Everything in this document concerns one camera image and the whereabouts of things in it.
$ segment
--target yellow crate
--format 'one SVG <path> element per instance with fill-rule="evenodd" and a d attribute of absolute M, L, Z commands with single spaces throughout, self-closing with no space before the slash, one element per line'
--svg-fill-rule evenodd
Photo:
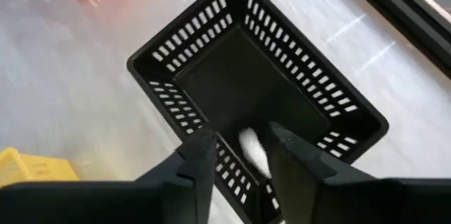
<path fill-rule="evenodd" d="M 78 180 L 65 159 L 20 154 L 14 148 L 0 153 L 0 187 L 15 182 L 61 180 Z"/>

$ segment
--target plastic basket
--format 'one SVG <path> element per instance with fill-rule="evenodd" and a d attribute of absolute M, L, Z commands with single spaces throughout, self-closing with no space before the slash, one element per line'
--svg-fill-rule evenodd
<path fill-rule="evenodd" d="M 197 0 L 128 68 L 181 140 L 218 132 L 216 186 L 245 223 L 282 217 L 271 181 L 243 158 L 239 129 L 273 120 L 348 163 L 388 129 L 269 0 Z"/>
<path fill-rule="evenodd" d="M 20 154 L 14 148 L 0 153 L 0 187 L 25 181 L 78 180 L 67 160 Z"/>

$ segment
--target basket slot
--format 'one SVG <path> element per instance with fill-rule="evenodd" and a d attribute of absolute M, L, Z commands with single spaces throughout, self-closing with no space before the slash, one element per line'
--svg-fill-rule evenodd
<path fill-rule="evenodd" d="M 268 12 L 257 0 L 248 0 L 245 25 L 285 74 L 331 118 L 359 109 L 318 59 L 310 56 L 310 51 L 292 38 L 295 35 Z"/>
<path fill-rule="evenodd" d="M 203 126 L 205 119 L 176 84 L 152 79 L 149 86 L 185 134 L 190 135 Z"/>
<path fill-rule="evenodd" d="M 359 142 L 343 133 L 331 131 L 320 139 L 316 145 L 337 158 L 345 158 L 359 146 Z"/>
<path fill-rule="evenodd" d="M 180 24 L 152 51 L 152 56 L 164 63 L 171 75 L 182 70 L 184 64 L 233 24 L 226 0 L 213 0 L 201 8 L 192 14 L 189 22 Z"/>
<path fill-rule="evenodd" d="M 228 187 L 236 202 L 246 205 L 249 193 L 257 188 L 254 179 L 249 176 L 245 167 L 226 144 L 217 143 L 216 150 L 217 177 Z"/>

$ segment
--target black frame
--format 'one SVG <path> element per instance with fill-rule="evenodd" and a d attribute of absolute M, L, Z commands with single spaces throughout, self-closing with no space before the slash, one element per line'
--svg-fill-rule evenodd
<path fill-rule="evenodd" d="M 451 23 L 424 0 L 368 0 L 451 78 Z"/>

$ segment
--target shiny floor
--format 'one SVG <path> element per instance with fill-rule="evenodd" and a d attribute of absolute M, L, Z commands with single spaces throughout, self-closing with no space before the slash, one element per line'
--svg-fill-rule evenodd
<path fill-rule="evenodd" d="M 126 70 L 195 0 L 0 0 L 0 148 L 133 180 L 180 140 Z M 272 0 L 390 123 L 355 167 L 451 177 L 451 81 L 365 0 Z M 211 223 L 240 223 L 214 192 Z"/>

